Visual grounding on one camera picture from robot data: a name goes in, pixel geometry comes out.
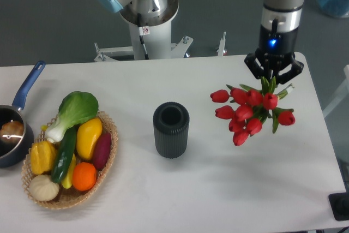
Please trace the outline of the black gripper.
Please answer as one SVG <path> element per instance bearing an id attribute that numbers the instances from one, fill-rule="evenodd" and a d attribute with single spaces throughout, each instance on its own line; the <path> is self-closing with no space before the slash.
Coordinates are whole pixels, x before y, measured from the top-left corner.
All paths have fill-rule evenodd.
<path id="1" fill-rule="evenodd" d="M 260 27 L 258 48 L 244 59 L 256 79 L 275 77 L 276 83 L 283 85 L 302 73 L 304 63 L 296 60 L 294 53 L 297 34 L 297 28 L 289 32 L 272 32 Z"/>

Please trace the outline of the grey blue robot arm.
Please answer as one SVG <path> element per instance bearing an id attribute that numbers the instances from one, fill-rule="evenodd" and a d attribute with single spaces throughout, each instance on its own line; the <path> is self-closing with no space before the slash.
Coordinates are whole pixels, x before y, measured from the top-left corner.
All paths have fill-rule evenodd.
<path id="1" fill-rule="evenodd" d="M 128 23 L 134 58 L 182 57 L 171 44 L 171 22 L 178 0 L 98 0 L 111 13 L 120 13 Z M 259 43 L 244 62 L 255 78 L 284 84 L 303 70 L 294 54 L 304 0 L 263 0 Z"/>

